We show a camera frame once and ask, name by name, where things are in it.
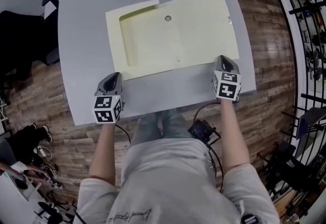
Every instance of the black cable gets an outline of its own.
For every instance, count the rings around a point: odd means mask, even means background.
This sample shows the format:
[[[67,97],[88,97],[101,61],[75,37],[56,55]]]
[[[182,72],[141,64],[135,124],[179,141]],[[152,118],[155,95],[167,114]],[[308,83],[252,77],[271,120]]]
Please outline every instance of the black cable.
[[[60,168],[52,161],[52,159],[46,158],[45,160],[43,160],[43,164],[45,166],[49,167],[52,171],[54,171],[56,173],[56,175],[61,176],[61,170],[60,170]]]
[[[218,155],[216,154],[216,152],[213,150],[213,148],[209,144],[206,144],[206,146],[208,147],[208,150],[210,150],[210,151],[213,152],[213,154],[215,155],[216,159],[218,160],[218,163],[219,163],[219,166],[220,166],[220,170],[221,170],[221,174],[222,174],[222,183],[221,183],[221,188],[220,188],[220,192],[222,192],[222,189],[223,189],[223,181],[224,181],[224,172],[223,172],[223,168],[222,168],[222,164],[221,164],[220,158],[218,157]]]
[[[76,209],[73,209],[73,211],[75,212],[75,215],[77,216],[77,218],[83,223],[83,224],[87,224],[82,217],[80,217],[80,215],[77,213]]]
[[[211,102],[211,103],[208,103],[208,104],[204,104],[202,107],[200,107],[197,112],[195,113],[195,116],[194,116],[194,121],[193,121],[193,125],[194,125],[194,130],[195,130],[195,133],[196,135],[199,137],[198,133],[197,133],[197,130],[196,130],[196,119],[197,119],[197,115],[199,114],[200,110],[202,110],[203,108],[209,106],[209,105],[213,105],[213,104],[220,104],[219,100],[216,99],[215,102]],[[216,164],[215,164],[215,161],[213,160],[213,157],[210,153],[210,151],[213,152],[213,154],[215,155],[216,159],[218,160],[218,163],[219,163],[219,166],[220,166],[220,169],[221,169],[221,173],[222,173],[222,184],[221,184],[221,188],[220,188],[220,191],[222,191],[222,188],[223,188],[223,181],[224,181],[224,172],[223,172],[223,168],[222,168],[222,164],[221,164],[221,161],[220,161],[220,158],[218,157],[218,155],[216,154],[216,152],[213,150],[213,148],[211,147],[212,144],[214,144],[215,142],[217,142],[220,138],[221,138],[221,135],[214,131],[214,133],[219,137],[217,139],[215,139],[214,141],[212,141],[211,144],[205,144],[206,147],[208,148],[208,154],[212,160],[212,166],[214,168],[214,171],[215,171],[215,177],[216,177],[216,174],[217,174],[217,170],[216,170]]]
[[[129,143],[131,143],[130,136],[129,136],[128,132],[125,129],[123,129],[121,126],[117,125],[117,124],[116,124],[116,127],[120,128],[122,131],[124,131],[127,134],[128,139],[129,139]]]
[[[197,115],[199,114],[200,110],[209,106],[209,105],[212,105],[212,104],[219,104],[218,100],[216,100],[215,102],[211,102],[211,103],[208,103],[208,104],[204,104],[201,108],[199,108],[197,110],[197,112],[195,113],[195,116],[194,116],[194,121],[193,121],[193,125],[195,126],[195,122],[196,122],[196,119],[197,119]]]

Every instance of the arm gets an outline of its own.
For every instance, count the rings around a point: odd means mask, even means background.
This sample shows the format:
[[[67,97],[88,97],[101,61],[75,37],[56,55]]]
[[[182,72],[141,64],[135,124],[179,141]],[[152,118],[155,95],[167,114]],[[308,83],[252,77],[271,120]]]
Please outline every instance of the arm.
[[[249,151],[243,139],[231,100],[221,99],[223,168],[250,163]]]
[[[9,165],[6,165],[5,163],[3,162],[0,162],[0,169],[5,171],[5,172],[9,172],[11,173],[12,175],[14,175],[16,178],[19,178],[19,176],[21,175],[18,171],[10,168]]]
[[[34,180],[34,181],[41,181],[44,182],[46,181],[45,178],[42,177],[37,177],[37,176],[32,176],[32,175],[27,175],[27,174],[23,174],[26,178],[30,179],[30,180]]]
[[[78,195],[78,213],[86,223],[103,224],[118,195],[115,189],[114,124],[104,124]],[[74,224],[82,224],[77,218]]]
[[[280,219],[269,194],[250,164],[248,148],[232,101],[221,99],[221,106],[223,168],[226,172],[223,194],[241,214],[252,214],[259,218],[259,223],[279,224]]]
[[[27,170],[35,171],[44,174],[47,178],[50,178],[50,176],[47,174],[47,172],[39,167],[36,167],[34,165],[26,165]]]
[[[114,124],[103,125],[88,171],[89,178],[106,181],[112,186],[116,183],[114,129]]]

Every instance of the forearm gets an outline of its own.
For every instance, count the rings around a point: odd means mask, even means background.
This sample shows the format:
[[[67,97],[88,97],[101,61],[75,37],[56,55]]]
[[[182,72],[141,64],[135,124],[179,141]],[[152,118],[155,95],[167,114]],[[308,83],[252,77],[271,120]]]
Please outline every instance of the forearm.
[[[223,168],[230,169],[250,163],[248,148],[243,139],[232,101],[221,99]]]
[[[116,183],[114,129],[114,124],[103,125],[88,171],[89,178],[100,179],[113,186]]]
[[[12,174],[15,174],[15,175],[19,175],[19,172],[12,169],[9,165],[3,163],[3,162],[0,162],[0,169],[5,171],[5,172],[9,172],[9,173],[12,173]]]
[[[27,168],[27,170],[32,170],[32,171],[39,172],[39,173],[42,173],[42,174],[46,175],[46,171],[42,170],[39,167],[36,167],[36,166],[33,166],[33,165],[26,165],[26,168]]]
[[[30,179],[30,180],[34,180],[34,181],[46,181],[45,178],[42,177],[37,177],[37,176],[32,176],[32,175],[28,175],[28,174],[23,174],[26,178]]]

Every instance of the shoe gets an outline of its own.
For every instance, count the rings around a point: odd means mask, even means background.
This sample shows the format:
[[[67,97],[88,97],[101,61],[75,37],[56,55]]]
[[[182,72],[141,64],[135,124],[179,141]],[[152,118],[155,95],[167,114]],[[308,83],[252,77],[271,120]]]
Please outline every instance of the shoe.
[[[47,132],[47,137],[45,138],[49,143],[52,143],[53,141],[53,138],[52,138],[52,135],[49,133],[49,128],[46,126],[46,125],[43,125],[42,126],[45,131]]]

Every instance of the black chair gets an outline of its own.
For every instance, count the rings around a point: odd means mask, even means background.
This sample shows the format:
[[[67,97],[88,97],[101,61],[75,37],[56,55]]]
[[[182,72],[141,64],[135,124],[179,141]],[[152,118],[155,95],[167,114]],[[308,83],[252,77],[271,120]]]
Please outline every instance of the black chair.
[[[42,208],[40,213],[35,212],[40,218],[42,218],[43,213],[47,213],[50,217],[47,219],[48,224],[60,224],[63,221],[62,215],[54,208],[45,202],[39,202],[39,206]]]
[[[294,190],[308,191],[318,184],[313,177],[313,169],[299,162],[294,156],[295,146],[281,142],[270,160],[263,158],[267,165],[261,170],[267,175],[266,189],[276,194],[275,187],[280,181],[286,182]]]
[[[47,196],[47,199],[49,199],[51,202],[54,203],[55,207],[62,208],[62,209],[64,209],[65,211],[69,211],[69,210],[70,210],[70,207],[69,207],[68,202],[59,202],[59,201],[57,201],[57,199],[55,198],[55,195],[54,195],[54,193],[53,193],[52,190],[49,191],[49,192],[46,194],[46,196]]]
[[[24,81],[30,76],[32,62],[46,65],[58,62],[58,0],[43,0],[56,6],[46,19],[41,16],[21,15],[10,11],[0,13],[0,96],[8,103],[5,90],[10,82]],[[16,69],[16,74],[7,75]]]
[[[296,131],[296,139],[304,136],[309,127],[313,127],[319,131],[323,131],[324,127],[319,126],[317,123],[326,117],[326,107],[312,107],[306,111],[298,120],[298,127]]]

